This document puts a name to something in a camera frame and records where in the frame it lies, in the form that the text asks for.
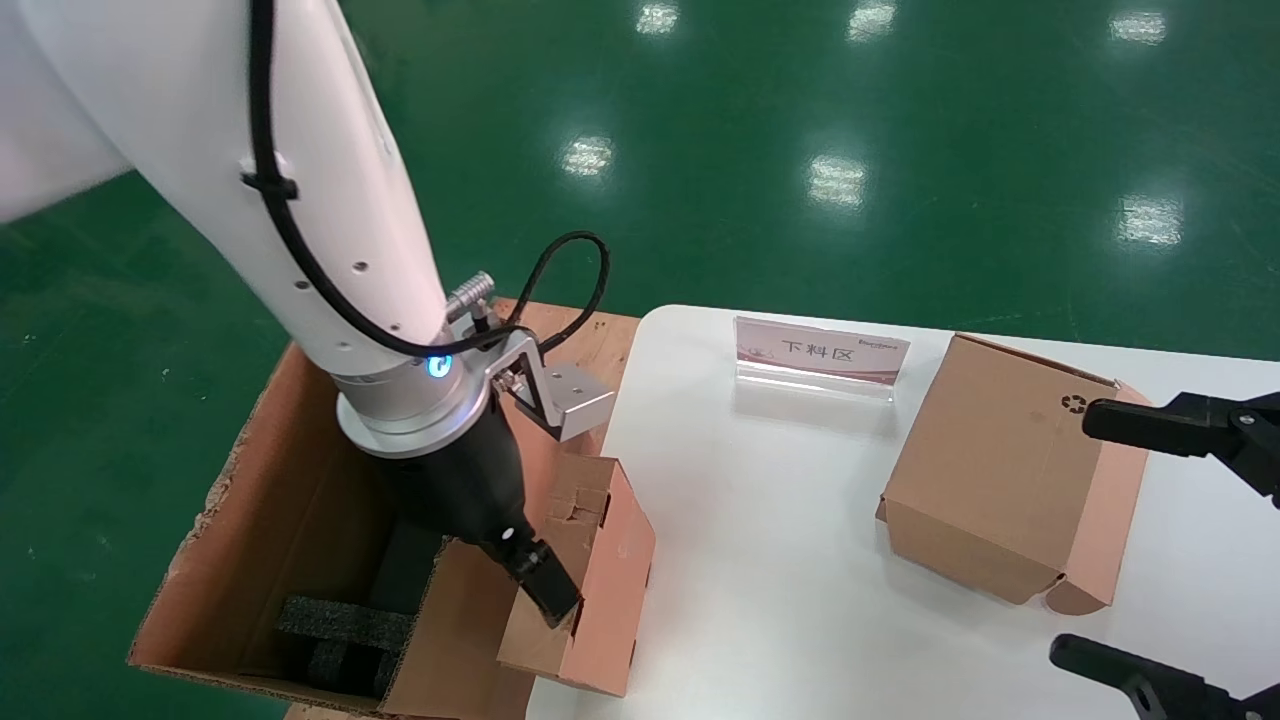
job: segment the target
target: wooden board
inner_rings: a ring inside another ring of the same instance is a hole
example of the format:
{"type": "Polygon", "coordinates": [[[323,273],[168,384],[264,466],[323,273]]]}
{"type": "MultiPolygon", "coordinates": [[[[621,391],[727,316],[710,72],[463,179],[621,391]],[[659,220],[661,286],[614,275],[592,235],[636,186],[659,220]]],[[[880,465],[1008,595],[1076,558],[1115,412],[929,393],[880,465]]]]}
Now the wooden board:
{"type": "MultiPolygon", "coordinates": [[[[515,302],[511,300],[498,300],[494,309],[499,316],[506,318],[511,313],[512,305],[515,302]]],[[[564,325],[568,325],[577,314],[579,310],[575,307],[530,302],[525,307],[520,324],[534,331],[539,338],[547,338],[564,325]]],[[[548,365],[572,363],[616,391],[622,383],[622,370],[626,369],[627,356],[631,355],[631,342],[635,340],[639,325],[640,320],[636,318],[596,313],[582,325],[582,329],[566,340],[563,345],[548,352],[545,363],[548,365]]],[[[568,450],[581,455],[599,455],[607,430],[608,424],[600,425],[586,436],[571,441],[568,450]]],[[[347,712],[294,703],[289,706],[284,720],[361,719],[347,712]]]]}

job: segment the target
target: green floor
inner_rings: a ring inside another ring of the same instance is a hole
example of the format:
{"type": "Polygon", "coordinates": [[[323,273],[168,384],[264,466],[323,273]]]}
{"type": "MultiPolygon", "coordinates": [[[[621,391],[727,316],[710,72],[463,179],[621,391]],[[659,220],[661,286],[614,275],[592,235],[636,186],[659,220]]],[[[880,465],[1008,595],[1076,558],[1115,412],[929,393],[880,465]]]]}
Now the green floor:
{"type": "MultiPolygon", "coordinates": [[[[664,3],[346,3],[447,283],[1280,359],[1274,0],[664,3]]],[[[137,176],[0,229],[0,714],[279,716],[123,660],[284,341],[137,176]]]]}

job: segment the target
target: cardboard box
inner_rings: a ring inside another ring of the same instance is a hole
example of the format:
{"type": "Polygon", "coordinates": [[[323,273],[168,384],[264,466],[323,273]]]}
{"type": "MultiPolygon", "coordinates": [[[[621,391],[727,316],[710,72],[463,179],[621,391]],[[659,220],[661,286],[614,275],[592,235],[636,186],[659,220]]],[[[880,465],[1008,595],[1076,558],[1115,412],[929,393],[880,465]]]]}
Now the cardboard box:
{"type": "MultiPolygon", "coordinates": [[[[384,697],[285,679],[307,641],[274,629],[284,598],[362,601],[393,524],[374,464],[338,427],[335,400],[333,380],[291,346],[174,555],[128,662],[356,715],[522,719],[534,675],[497,660],[518,588],[461,542],[438,556],[384,697]]],[[[562,452],[506,407],[536,528],[562,452]]]]}
{"type": "Polygon", "coordinates": [[[622,465],[564,456],[541,537],[582,588],[582,603],[572,621],[548,628],[532,601],[518,596],[498,661],[622,697],[654,550],[653,527],[622,465]]]}
{"type": "Polygon", "coordinates": [[[1080,429],[1132,388],[977,337],[951,340],[881,498],[893,552],[1021,605],[1111,605],[1144,450],[1080,429]]]}

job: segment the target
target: sign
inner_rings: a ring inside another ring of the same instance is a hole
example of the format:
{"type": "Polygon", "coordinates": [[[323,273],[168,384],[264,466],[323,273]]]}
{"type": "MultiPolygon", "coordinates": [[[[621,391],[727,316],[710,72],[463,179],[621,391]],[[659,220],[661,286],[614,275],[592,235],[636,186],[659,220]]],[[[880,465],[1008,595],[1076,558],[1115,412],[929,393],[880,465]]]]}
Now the sign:
{"type": "Polygon", "coordinates": [[[733,318],[740,363],[892,386],[906,359],[905,340],[733,318]]]}

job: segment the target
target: white table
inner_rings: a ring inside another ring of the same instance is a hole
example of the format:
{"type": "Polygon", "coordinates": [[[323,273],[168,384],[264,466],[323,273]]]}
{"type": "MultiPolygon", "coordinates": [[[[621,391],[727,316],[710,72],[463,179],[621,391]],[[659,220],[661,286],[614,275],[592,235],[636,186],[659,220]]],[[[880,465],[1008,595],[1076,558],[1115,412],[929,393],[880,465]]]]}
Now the white table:
{"type": "MultiPolygon", "coordinates": [[[[531,719],[1132,719],[1057,670],[1071,632],[1204,675],[1236,697],[1280,682],[1280,514],[1215,460],[1152,455],[1115,606],[1011,606],[888,551],[872,514],[950,332],[746,313],[911,341],[897,402],[735,392],[731,310],[640,323],[604,455],[658,550],[625,700],[538,680],[531,719]]],[[[1280,364],[995,340],[1180,391],[1280,389],[1280,364]]]]}

